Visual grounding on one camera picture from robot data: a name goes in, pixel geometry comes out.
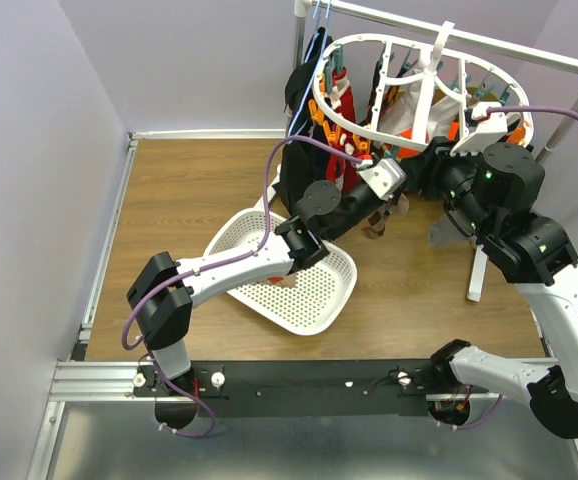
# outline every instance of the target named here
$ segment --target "clothes peg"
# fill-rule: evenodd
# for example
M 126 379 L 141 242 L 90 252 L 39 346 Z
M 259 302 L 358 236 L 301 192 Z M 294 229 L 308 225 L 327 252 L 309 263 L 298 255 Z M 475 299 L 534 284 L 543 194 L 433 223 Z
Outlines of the clothes peg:
M 386 143 L 382 144 L 382 149 L 384 150 L 385 157 L 393 158 L 395 160 L 396 155 L 398 155 L 398 151 L 400 150 L 400 147 L 398 145 L 391 145 L 390 147 L 391 148 L 389 148 Z
M 405 59 L 402 61 L 402 65 L 400 66 L 400 72 L 398 72 L 399 77 L 402 77 L 405 73 L 407 73 L 409 70 L 411 70 L 413 67 L 415 67 L 418 64 L 417 58 L 413 63 L 409 62 L 409 56 L 411 55 L 412 50 L 413 50 L 413 47 L 409 47 L 409 51 L 407 52 Z
M 327 95 L 331 95 L 331 91 L 333 90 L 333 66 L 327 63 L 325 65 L 325 90 Z
M 516 145 L 525 146 L 525 135 L 527 134 L 527 128 L 529 128 L 529 122 L 523 121 L 522 124 L 517 127 L 509 137 L 507 137 L 506 143 L 515 143 Z
M 338 144 L 338 140 L 340 139 L 340 134 L 342 133 L 342 128 L 340 128 L 340 125 L 336 125 L 336 128 L 334 128 L 333 132 L 331 131 L 331 128 L 329 127 L 329 122 L 327 122 L 326 120 L 322 123 L 322 128 L 325 131 L 325 137 L 327 139 L 327 143 L 329 143 L 330 147 L 337 147 Z
M 473 94 L 473 99 L 477 102 L 478 100 L 480 100 L 482 97 L 484 97 L 486 94 L 490 93 L 493 90 L 493 86 L 489 87 L 488 90 L 485 90 L 485 81 L 489 78 L 489 75 L 491 75 L 491 70 L 489 70 L 485 76 L 482 78 L 482 80 L 480 81 L 480 84 L 478 85 L 478 88 L 476 89 L 476 92 Z
M 470 80 L 471 75 L 467 75 L 467 78 L 465 79 L 465 85 L 467 85 Z M 456 78 L 454 78 L 453 82 L 451 82 L 450 90 L 458 90 L 458 75 L 456 75 Z
M 309 113 L 311 114 L 311 120 L 317 125 L 322 125 L 325 119 L 325 112 L 318 108 L 316 101 L 312 98 L 309 100 Z
M 353 143 L 360 153 L 369 153 L 369 142 L 366 140 L 361 140 L 357 134 L 353 134 Z
M 505 87 L 505 89 L 502 91 L 502 93 L 500 94 L 500 98 L 498 99 L 498 101 L 500 102 L 500 105 L 502 105 L 504 107 L 507 104 L 507 100 L 509 100 L 510 94 L 511 94 L 511 92 L 509 92 L 509 85 L 507 85 Z
M 336 75 L 339 75 L 342 73 L 342 69 L 345 66 L 344 52 L 342 51 L 342 45 L 340 45 L 333 52 L 331 52 L 331 56 L 333 58 L 334 71 L 336 72 Z
M 320 94 L 324 97 L 327 93 L 327 86 L 325 85 L 325 79 L 322 73 L 318 74 L 318 87 L 320 88 Z
M 398 87 L 396 86 L 389 87 L 389 90 L 387 90 L 387 105 L 389 108 L 396 101 L 397 95 L 398 95 Z
M 483 97 L 486 97 L 487 95 L 489 95 L 492 90 L 493 90 L 493 85 L 490 86 L 487 90 L 478 89 L 478 90 L 476 90 L 476 93 L 473 94 L 473 99 L 477 102 L 480 99 L 482 99 Z

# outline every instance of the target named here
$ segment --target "white wall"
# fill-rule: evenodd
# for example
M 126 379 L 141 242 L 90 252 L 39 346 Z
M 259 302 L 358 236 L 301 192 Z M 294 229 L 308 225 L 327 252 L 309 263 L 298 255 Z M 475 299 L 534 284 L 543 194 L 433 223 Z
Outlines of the white wall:
M 129 130 L 284 127 L 293 0 L 60 3 Z M 532 45 L 557 0 L 508 0 L 486 6 L 478 0 L 357 3 L 435 23 L 451 20 L 459 29 Z M 335 37 L 368 31 L 411 36 L 332 15 Z M 308 37 L 312 31 L 310 19 Z M 347 52 L 356 105 L 363 111 L 378 54 L 377 46 Z M 520 65 L 497 56 L 487 58 L 510 73 Z M 402 62 L 402 56 L 395 62 Z
M 126 135 L 55 0 L 0 0 L 0 480 L 26 477 Z

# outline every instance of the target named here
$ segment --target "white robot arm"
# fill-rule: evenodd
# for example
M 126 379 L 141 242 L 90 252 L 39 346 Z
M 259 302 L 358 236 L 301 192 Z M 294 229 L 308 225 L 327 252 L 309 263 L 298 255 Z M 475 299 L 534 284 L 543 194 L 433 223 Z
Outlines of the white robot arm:
M 311 267 L 328 253 L 322 239 L 335 240 L 406 187 L 444 200 L 454 226 L 475 236 L 525 297 L 555 355 L 553 365 L 529 365 L 454 340 L 427 369 L 407 374 L 435 390 L 473 385 L 500 393 L 528 405 L 554 434 L 578 438 L 578 257 L 564 229 L 531 209 L 544 178 L 531 154 L 506 143 L 480 151 L 478 137 L 487 143 L 506 128 L 504 116 L 493 114 L 458 144 L 435 138 L 400 164 L 369 162 L 360 171 L 362 182 L 345 195 L 330 182 L 315 182 L 296 204 L 297 214 L 269 232 L 263 250 L 240 247 L 177 262 L 166 252 L 152 257 L 127 298 L 134 309 L 143 305 L 138 324 L 166 377 L 193 388 L 185 383 L 192 370 L 184 345 L 193 308 L 240 285 Z M 214 268 L 203 270 L 208 264 Z M 152 295 L 173 277 L 184 282 Z
M 491 131 L 489 122 L 501 128 L 495 115 L 480 130 Z M 455 340 L 432 356 L 426 382 L 500 393 L 528 405 L 556 435 L 578 438 L 578 256 L 562 226 L 531 209 L 544 169 L 518 145 L 494 143 L 481 153 L 457 146 L 434 139 L 401 162 L 414 179 L 407 188 L 444 200 L 454 226 L 477 239 L 527 300 L 555 358 L 551 366 L 528 365 Z

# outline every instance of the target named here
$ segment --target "white laundry basket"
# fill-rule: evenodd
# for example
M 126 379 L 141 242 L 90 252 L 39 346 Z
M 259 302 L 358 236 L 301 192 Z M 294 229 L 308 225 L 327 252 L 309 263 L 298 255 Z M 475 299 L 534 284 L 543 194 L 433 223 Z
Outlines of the white laundry basket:
M 272 230 L 284 218 L 271 212 Z M 257 244 L 265 228 L 265 214 L 257 208 L 236 213 L 216 234 L 205 255 L 245 244 Z M 329 255 L 298 272 L 295 287 L 243 285 L 228 293 L 249 308 L 297 335 L 315 335 L 336 319 L 358 279 L 356 264 L 340 248 L 325 242 Z

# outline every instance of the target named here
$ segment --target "orange clothes peg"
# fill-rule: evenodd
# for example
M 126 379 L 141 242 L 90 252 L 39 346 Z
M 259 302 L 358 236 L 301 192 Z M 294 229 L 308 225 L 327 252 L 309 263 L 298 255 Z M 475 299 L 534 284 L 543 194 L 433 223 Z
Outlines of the orange clothes peg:
M 309 100 L 309 113 L 311 113 L 311 119 L 314 123 L 322 125 L 322 122 L 325 119 L 325 112 L 318 108 L 318 105 L 316 105 L 316 101 L 313 98 Z
M 400 134 L 400 136 L 411 140 L 412 131 L 413 131 L 413 128 L 405 130 L 404 132 L 402 132 Z M 400 151 L 398 152 L 399 158 L 415 157 L 416 155 L 420 155 L 420 152 L 418 152 L 417 150 L 412 150 L 410 148 L 405 148 L 405 147 L 401 147 Z
M 360 153 L 369 153 L 369 142 L 366 140 L 360 140 L 357 134 L 353 134 L 353 143 Z
M 327 143 L 329 143 L 329 146 L 338 147 L 338 140 L 340 140 L 340 134 L 342 133 L 340 125 L 336 125 L 336 128 L 334 128 L 332 132 L 331 128 L 329 127 L 329 122 L 325 120 L 322 124 L 322 128 L 325 131 L 325 137 L 327 138 Z
M 527 133 L 526 127 L 528 126 L 529 123 L 527 121 L 523 121 L 521 126 L 519 126 L 513 132 L 511 132 L 511 135 L 509 135 L 509 137 L 507 138 L 506 143 L 515 143 L 516 145 L 524 146 L 525 135 Z

